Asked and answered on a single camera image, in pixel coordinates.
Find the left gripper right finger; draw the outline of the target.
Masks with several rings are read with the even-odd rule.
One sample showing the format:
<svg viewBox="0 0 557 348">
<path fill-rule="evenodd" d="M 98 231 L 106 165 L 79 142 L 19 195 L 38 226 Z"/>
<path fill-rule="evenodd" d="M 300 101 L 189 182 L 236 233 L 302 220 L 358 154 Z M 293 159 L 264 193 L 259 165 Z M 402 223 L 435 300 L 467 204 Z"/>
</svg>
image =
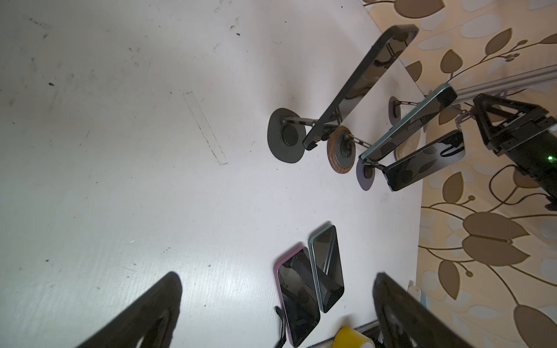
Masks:
<svg viewBox="0 0 557 348">
<path fill-rule="evenodd" d="M 385 347 L 469 347 L 386 273 L 378 273 L 373 298 Z"/>
</svg>

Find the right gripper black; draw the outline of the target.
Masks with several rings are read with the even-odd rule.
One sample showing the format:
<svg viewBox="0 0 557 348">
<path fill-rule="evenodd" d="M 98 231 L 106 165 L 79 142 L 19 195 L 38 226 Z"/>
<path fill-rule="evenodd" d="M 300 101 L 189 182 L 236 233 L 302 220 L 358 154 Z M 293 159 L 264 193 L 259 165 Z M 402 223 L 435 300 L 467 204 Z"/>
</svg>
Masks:
<svg viewBox="0 0 557 348">
<path fill-rule="evenodd" d="M 537 104 L 479 94 L 472 114 L 484 145 L 502 156 L 550 129 L 548 110 Z"/>
</svg>

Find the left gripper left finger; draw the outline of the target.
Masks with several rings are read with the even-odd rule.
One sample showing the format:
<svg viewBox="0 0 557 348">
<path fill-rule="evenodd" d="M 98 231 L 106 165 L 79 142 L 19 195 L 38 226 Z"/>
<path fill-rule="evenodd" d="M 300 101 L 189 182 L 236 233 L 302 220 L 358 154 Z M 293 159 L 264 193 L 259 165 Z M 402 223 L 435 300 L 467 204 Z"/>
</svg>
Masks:
<svg viewBox="0 0 557 348">
<path fill-rule="evenodd" d="M 169 272 L 80 347 L 169 347 L 183 288 Z"/>
</svg>

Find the phone with green case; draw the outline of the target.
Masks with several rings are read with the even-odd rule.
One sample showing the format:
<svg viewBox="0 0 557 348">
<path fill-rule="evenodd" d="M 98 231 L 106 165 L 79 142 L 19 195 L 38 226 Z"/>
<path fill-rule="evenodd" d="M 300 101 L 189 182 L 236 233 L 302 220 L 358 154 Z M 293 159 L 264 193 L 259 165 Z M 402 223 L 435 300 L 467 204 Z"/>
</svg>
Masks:
<svg viewBox="0 0 557 348">
<path fill-rule="evenodd" d="M 308 246 L 319 309 L 328 313 L 345 293 L 336 227 L 327 224 L 312 233 Z"/>
</svg>

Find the phone with purple case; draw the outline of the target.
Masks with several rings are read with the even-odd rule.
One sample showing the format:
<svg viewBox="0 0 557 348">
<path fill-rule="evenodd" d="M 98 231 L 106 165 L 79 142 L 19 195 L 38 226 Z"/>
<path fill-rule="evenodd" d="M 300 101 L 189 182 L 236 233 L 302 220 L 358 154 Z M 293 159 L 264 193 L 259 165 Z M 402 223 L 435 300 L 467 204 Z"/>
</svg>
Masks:
<svg viewBox="0 0 557 348">
<path fill-rule="evenodd" d="M 308 248 L 298 244 L 274 265 L 286 334 L 293 347 L 316 329 L 321 319 Z"/>
</svg>

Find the dark grey back stand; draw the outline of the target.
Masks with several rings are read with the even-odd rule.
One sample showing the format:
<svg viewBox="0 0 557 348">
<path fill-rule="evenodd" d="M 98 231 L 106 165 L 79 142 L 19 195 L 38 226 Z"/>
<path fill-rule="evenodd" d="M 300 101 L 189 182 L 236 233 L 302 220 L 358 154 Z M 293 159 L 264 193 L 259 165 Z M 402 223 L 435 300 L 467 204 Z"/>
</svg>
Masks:
<svg viewBox="0 0 557 348">
<path fill-rule="evenodd" d="M 293 123 L 300 117 L 293 111 L 279 108 L 268 122 L 267 142 L 272 155 L 285 163 L 300 161 L 305 153 L 302 141 L 306 136 L 305 126 Z"/>
</svg>

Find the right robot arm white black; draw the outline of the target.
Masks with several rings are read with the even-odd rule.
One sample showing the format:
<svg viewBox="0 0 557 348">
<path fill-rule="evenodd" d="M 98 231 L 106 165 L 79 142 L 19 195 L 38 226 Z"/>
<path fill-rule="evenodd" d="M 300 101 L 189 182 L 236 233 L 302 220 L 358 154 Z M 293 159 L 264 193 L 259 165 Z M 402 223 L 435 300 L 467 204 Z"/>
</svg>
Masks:
<svg viewBox="0 0 557 348">
<path fill-rule="evenodd" d="M 548 194 L 547 210 L 556 210 L 556 119 L 538 104 L 479 94 L 471 112 L 484 145 L 506 155 L 518 171 Z"/>
</svg>

